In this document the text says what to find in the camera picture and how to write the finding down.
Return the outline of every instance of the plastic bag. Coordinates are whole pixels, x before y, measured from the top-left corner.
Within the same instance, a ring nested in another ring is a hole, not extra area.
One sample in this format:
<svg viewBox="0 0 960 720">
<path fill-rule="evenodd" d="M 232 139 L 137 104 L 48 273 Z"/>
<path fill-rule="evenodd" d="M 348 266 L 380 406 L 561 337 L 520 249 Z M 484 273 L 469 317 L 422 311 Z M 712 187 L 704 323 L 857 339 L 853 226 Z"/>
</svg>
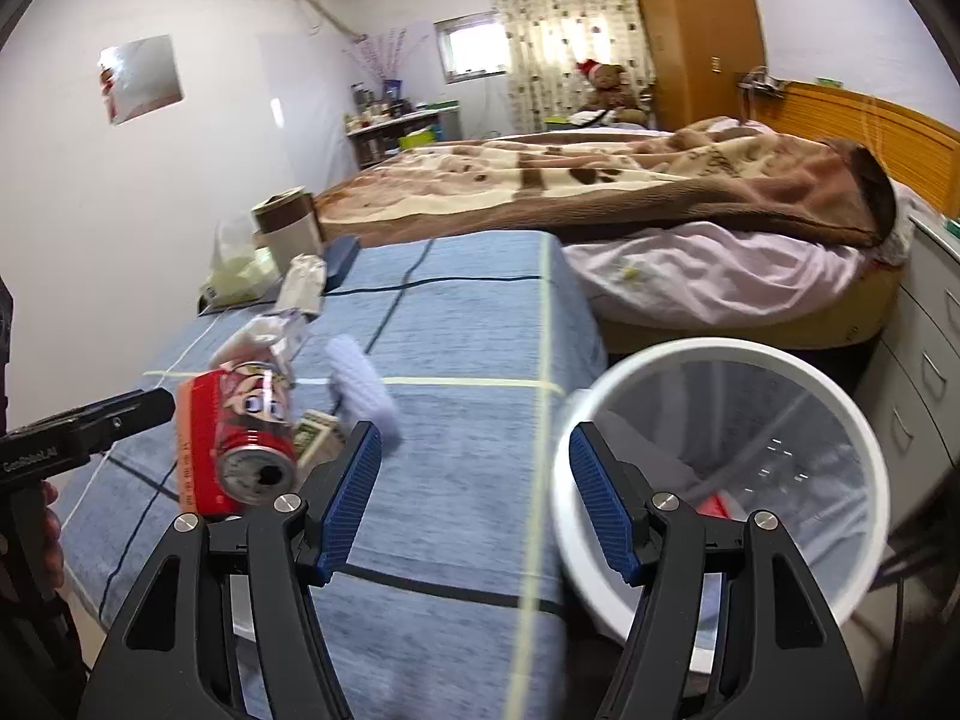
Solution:
<svg viewBox="0 0 960 720">
<path fill-rule="evenodd" d="M 266 360 L 294 386 L 293 362 L 306 341 L 306 316 L 297 309 L 254 317 L 224 341 L 209 360 L 210 370 L 231 362 Z"/>
<path fill-rule="evenodd" d="M 325 286 L 326 263 L 315 254 L 298 254 L 290 261 L 290 269 L 283 279 L 275 309 L 296 309 L 317 317 L 323 304 Z"/>
<path fill-rule="evenodd" d="M 236 215 L 217 224 L 210 276 L 202 292 L 211 306 L 232 306 L 261 299 L 280 279 L 267 248 L 253 245 L 253 220 Z"/>
</svg>

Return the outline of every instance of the drawer handle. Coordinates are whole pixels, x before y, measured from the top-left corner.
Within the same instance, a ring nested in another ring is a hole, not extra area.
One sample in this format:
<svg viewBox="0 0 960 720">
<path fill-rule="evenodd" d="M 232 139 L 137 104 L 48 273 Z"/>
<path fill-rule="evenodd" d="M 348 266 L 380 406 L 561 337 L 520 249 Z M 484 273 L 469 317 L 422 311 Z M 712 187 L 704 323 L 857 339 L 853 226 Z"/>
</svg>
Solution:
<svg viewBox="0 0 960 720">
<path fill-rule="evenodd" d="M 913 434 L 908 429 L 906 429 L 906 425 L 904 425 L 904 420 L 901 419 L 901 416 L 899 415 L 899 412 L 896 410 L 896 407 L 894 407 L 894 417 L 896 418 L 896 421 L 899 423 L 899 426 L 901 426 L 901 430 L 904 431 L 904 435 L 912 442 Z"/>
<path fill-rule="evenodd" d="M 928 355 L 928 353 L 926 353 L 926 352 L 923 353 L 923 361 L 926 362 L 926 364 L 930 366 L 930 370 L 932 370 L 934 373 L 937 374 L 937 378 L 938 378 L 940 381 L 942 381 L 944 384 L 947 384 L 947 377 L 944 376 L 944 375 L 938 370 L 938 368 L 936 367 L 936 365 L 933 365 L 933 360 L 930 359 L 930 355 Z"/>
</svg>

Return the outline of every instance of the white sheet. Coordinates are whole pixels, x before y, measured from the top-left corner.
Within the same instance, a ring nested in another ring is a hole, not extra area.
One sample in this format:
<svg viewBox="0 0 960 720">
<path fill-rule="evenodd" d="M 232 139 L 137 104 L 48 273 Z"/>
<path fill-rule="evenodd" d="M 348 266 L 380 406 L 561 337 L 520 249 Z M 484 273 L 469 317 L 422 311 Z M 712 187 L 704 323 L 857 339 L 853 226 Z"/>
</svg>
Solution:
<svg viewBox="0 0 960 720">
<path fill-rule="evenodd" d="M 867 256 L 709 221 L 563 249 L 595 314 L 648 327 L 786 322 L 836 300 Z"/>
</svg>

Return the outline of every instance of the white sponge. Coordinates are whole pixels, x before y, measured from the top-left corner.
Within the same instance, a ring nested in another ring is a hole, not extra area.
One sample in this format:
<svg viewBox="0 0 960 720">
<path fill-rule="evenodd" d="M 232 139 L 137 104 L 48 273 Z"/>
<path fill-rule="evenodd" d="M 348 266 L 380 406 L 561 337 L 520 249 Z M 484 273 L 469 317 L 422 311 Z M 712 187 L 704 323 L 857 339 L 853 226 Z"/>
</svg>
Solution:
<svg viewBox="0 0 960 720">
<path fill-rule="evenodd" d="M 330 338 L 326 355 L 333 372 L 330 389 L 340 399 L 337 418 L 344 437 L 357 422 L 368 420 L 376 425 L 386 455 L 400 445 L 400 411 L 383 386 L 380 374 L 357 342 L 350 336 Z"/>
</svg>

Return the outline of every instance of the white trash bin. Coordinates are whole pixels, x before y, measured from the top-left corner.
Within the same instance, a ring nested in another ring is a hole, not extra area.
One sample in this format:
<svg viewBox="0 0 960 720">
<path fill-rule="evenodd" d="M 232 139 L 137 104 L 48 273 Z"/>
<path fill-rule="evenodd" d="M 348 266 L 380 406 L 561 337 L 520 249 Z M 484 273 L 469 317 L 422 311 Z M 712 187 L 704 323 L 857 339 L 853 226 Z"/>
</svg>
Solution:
<svg viewBox="0 0 960 720">
<path fill-rule="evenodd" d="M 886 542 L 886 467 L 864 415 L 812 365 L 760 343 L 689 338 L 638 352 L 570 396 L 554 456 L 554 529 L 599 630 L 623 642 L 640 589 L 607 565 L 570 472 L 570 431 L 588 421 L 657 491 L 695 507 L 719 499 L 734 518 L 774 512 L 837 624 L 860 603 Z M 707 575 L 695 672 L 712 666 L 719 587 L 719 576 Z"/>
</svg>

